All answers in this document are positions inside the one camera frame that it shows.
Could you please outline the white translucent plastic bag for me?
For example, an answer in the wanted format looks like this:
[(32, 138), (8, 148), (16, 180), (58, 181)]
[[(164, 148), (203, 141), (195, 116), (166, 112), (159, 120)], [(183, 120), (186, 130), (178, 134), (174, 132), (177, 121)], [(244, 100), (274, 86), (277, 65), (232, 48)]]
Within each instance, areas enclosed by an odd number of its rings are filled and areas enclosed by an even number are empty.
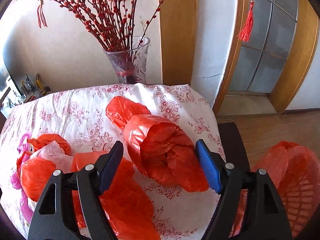
[(73, 157), (66, 155), (64, 150), (56, 141), (52, 141), (40, 150), (36, 151), (30, 156), (30, 159), (41, 157), (42, 159), (52, 161), (57, 169), (63, 173), (70, 173)]

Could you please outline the large red plastic bag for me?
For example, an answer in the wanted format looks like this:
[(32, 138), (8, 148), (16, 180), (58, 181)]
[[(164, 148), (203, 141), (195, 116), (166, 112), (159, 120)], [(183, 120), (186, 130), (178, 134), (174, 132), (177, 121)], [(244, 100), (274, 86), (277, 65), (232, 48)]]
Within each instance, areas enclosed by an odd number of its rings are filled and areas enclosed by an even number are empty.
[(127, 152), (140, 173), (164, 187), (208, 190), (194, 143), (178, 125), (122, 96), (109, 102), (106, 116), (123, 130)]

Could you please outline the red plastic waste basket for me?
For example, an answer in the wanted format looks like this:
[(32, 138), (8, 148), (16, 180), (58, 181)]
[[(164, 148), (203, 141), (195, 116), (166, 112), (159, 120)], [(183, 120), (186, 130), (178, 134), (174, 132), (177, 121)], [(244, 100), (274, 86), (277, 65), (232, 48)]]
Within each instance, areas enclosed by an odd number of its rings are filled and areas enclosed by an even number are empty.
[(304, 146), (282, 141), (287, 168), (278, 192), (289, 220), (292, 237), (304, 229), (319, 205), (319, 159)]

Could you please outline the crumpled red bag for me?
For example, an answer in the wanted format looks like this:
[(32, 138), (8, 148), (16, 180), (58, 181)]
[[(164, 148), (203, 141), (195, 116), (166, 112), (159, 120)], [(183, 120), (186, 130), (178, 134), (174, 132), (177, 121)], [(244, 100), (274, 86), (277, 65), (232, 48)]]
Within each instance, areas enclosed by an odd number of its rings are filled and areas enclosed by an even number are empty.
[(71, 156), (71, 146), (58, 134), (43, 134), (34, 139), (26, 133), (20, 140), (21, 155), (16, 162), (16, 174), (26, 196), (34, 202), (39, 200), (52, 173), (59, 169), (52, 161), (41, 157), (30, 159), (30, 156), (52, 141), (56, 141), (65, 154)]

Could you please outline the red basket liner bag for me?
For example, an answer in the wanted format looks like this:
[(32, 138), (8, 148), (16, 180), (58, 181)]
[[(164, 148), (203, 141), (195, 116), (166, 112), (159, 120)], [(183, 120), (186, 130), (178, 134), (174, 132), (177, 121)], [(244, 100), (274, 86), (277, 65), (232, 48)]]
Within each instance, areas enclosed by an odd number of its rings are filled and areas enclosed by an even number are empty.
[(251, 169), (252, 172), (259, 168), (264, 168), (271, 177), (275, 187), (278, 189), (281, 178), (283, 178), (287, 168), (287, 156), (283, 146), (278, 144), (272, 146), (268, 152)]

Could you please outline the flat red plastic bag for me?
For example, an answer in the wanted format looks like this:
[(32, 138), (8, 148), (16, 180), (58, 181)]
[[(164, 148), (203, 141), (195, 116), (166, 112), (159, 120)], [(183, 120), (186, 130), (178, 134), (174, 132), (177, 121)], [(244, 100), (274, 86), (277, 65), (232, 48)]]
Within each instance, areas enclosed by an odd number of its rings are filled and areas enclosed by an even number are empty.
[(100, 196), (101, 205), (119, 239), (160, 239), (152, 221), (154, 206), (133, 179), (133, 163), (120, 162), (110, 188)]

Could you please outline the floral white pink tablecloth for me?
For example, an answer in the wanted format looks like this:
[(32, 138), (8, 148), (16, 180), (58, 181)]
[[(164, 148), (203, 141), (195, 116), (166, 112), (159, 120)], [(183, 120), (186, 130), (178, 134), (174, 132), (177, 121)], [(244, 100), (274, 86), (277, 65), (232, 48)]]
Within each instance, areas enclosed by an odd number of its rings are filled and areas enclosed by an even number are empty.
[[(1, 132), (1, 205), (23, 237), (29, 224), (20, 210), (20, 190), (10, 178), (19, 156), (18, 146), (24, 134), (36, 138), (56, 133), (68, 141), (72, 153), (108, 151), (123, 141), (122, 130), (107, 118), (105, 109), (116, 96), (145, 105), (153, 115), (177, 124), (196, 142), (202, 139), (208, 148), (223, 154), (215, 115), (208, 102), (188, 85), (108, 85), (79, 88), (49, 94), (16, 106)], [(213, 190), (189, 193), (181, 187), (163, 187), (140, 172), (136, 182), (155, 207), (153, 221), (162, 239), (200, 239), (219, 201)]]

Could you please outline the yellow tool on cabinet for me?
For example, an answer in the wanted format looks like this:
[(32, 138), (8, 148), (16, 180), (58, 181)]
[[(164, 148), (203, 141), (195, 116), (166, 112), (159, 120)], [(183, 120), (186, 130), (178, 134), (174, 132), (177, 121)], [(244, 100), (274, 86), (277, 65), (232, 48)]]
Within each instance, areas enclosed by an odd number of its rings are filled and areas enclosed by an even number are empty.
[(36, 85), (37, 85), (37, 88), (39, 89), (39, 91), (41, 92), (42, 95), (46, 95), (47, 94), (45, 88), (43, 87), (43, 85), (42, 85), (42, 83), (40, 81), (39, 74), (36, 74)]

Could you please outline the glass panel wooden door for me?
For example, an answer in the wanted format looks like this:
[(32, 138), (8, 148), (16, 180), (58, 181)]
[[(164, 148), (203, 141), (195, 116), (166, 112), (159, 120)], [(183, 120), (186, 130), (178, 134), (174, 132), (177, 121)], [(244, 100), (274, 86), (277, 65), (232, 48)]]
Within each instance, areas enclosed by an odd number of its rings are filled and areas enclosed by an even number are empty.
[(319, 17), (308, 0), (238, 0), (236, 30), (253, 25), (250, 41), (233, 37), (225, 76), (213, 105), (227, 94), (262, 95), (284, 113), (300, 89), (319, 41)]

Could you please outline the clear glass vase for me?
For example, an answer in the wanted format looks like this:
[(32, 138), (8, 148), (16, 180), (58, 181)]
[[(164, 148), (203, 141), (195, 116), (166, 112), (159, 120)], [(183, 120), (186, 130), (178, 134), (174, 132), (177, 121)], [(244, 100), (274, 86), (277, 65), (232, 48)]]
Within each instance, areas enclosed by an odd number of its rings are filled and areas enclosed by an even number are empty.
[(150, 39), (134, 36), (132, 45), (133, 48), (126, 51), (104, 51), (104, 53), (120, 84), (146, 84), (146, 62)]

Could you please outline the red knot tassel ornament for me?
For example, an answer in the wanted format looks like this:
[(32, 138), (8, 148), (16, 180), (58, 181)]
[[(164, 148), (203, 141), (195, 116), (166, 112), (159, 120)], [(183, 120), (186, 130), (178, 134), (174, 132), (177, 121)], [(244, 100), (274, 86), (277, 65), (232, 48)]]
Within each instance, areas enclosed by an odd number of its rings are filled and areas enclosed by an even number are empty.
[(242, 42), (247, 43), (247, 42), (249, 42), (249, 40), (251, 38), (251, 33), (252, 33), (252, 29), (253, 29), (253, 22), (254, 22), (253, 7), (254, 7), (254, 1), (249, 0), (249, 10), (248, 10), (247, 18), (245, 20), (245, 23), (244, 23), (240, 33), (238, 34), (238, 38)]

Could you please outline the red berry branches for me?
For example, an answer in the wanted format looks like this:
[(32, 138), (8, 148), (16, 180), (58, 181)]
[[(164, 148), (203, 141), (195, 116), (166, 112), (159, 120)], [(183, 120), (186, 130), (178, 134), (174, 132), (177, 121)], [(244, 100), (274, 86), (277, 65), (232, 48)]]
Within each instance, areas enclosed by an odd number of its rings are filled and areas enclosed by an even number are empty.
[(138, 0), (51, 1), (72, 12), (105, 51), (119, 52), (133, 48)]

